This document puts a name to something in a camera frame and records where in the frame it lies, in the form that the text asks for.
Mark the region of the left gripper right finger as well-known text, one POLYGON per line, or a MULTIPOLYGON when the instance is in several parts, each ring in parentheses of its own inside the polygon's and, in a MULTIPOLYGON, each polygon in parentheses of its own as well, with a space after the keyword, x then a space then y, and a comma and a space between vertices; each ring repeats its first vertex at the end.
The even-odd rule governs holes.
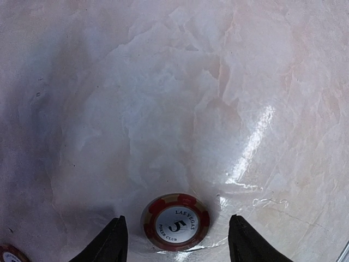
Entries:
POLYGON ((231 261, 285 261, 285 256, 240 215, 230 219, 228 245, 231 261))

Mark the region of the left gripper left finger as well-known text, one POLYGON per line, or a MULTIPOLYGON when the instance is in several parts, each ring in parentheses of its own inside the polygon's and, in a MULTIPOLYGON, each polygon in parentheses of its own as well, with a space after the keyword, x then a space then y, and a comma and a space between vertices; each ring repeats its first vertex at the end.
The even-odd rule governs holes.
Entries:
POLYGON ((124 216, 113 218, 108 225, 69 262, 126 262, 128 228, 124 216))

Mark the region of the single red chip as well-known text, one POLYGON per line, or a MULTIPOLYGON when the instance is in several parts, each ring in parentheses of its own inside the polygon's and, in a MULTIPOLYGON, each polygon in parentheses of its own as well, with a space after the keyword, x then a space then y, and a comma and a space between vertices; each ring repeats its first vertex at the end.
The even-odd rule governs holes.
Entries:
POLYGON ((210 228, 206 206, 184 193, 160 196, 143 210, 141 225, 147 239, 164 251, 186 251, 198 245, 210 228))

